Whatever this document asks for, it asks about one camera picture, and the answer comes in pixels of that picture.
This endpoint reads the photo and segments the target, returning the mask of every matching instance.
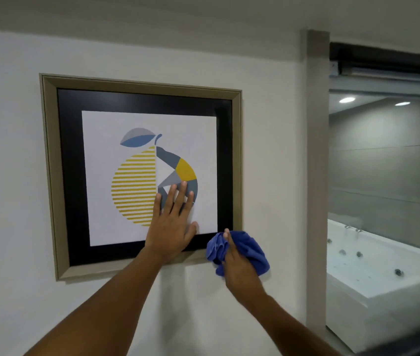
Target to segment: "jacuzzi tub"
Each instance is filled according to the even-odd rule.
[[[420,249],[328,220],[327,326],[354,352],[420,330]]]

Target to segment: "person's right arm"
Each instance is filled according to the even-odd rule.
[[[225,229],[224,237],[230,243],[223,263],[226,285],[237,301],[263,326],[281,354],[340,356],[266,294],[256,270],[238,252],[228,229]]]

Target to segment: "person's left arm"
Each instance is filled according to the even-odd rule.
[[[187,184],[172,185],[160,213],[161,195],[154,200],[154,213],[139,255],[93,296],[45,335],[25,356],[125,356],[133,340],[139,315],[161,267],[177,256],[196,233],[193,222],[187,233],[187,218],[193,192],[179,214]]]

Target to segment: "microfiber cleaning cloth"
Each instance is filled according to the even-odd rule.
[[[230,231],[230,234],[239,253],[246,257],[254,266],[258,276],[266,273],[269,270],[269,263],[266,260],[265,253],[255,239],[244,231]],[[215,273],[219,276],[224,276],[225,274],[221,262],[225,261],[225,255],[229,246],[230,244],[223,237],[223,232],[217,233],[207,244],[207,260],[218,265]]]

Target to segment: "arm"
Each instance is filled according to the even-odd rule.
[[[161,267],[177,256],[195,235],[196,222],[185,233],[193,192],[190,192],[179,215],[186,187],[187,183],[183,182],[172,207],[177,188],[172,185],[162,214],[161,195],[156,195],[146,244],[139,255],[45,335],[25,356],[127,354],[155,277]]]
[[[230,247],[225,256],[225,282],[233,296],[263,326],[284,356],[339,356],[266,294],[256,271],[237,250],[228,229],[225,239]]]

